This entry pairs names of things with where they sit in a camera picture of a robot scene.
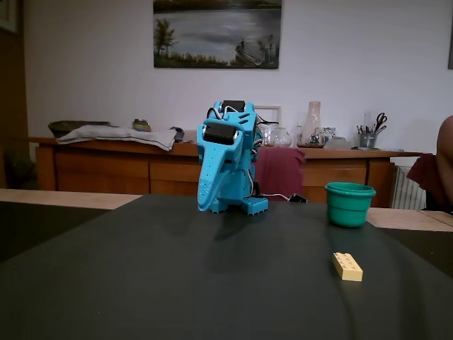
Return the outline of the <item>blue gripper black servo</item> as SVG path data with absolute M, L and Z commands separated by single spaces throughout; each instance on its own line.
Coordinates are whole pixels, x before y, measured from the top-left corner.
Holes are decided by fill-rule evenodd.
M 200 211 L 206 211 L 213 200 L 215 210 L 227 210 L 232 205 L 248 209 L 245 197 L 250 195 L 250 156 L 241 157 L 241 150 L 243 144 L 254 143 L 255 133 L 256 114 L 252 112 L 231 111 L 219 119 L 210 111 L 204 125 L 198 127 L 197 147 L 202 160 L 197 189 Z M 239 166 L 221 175 L 225 161 Z

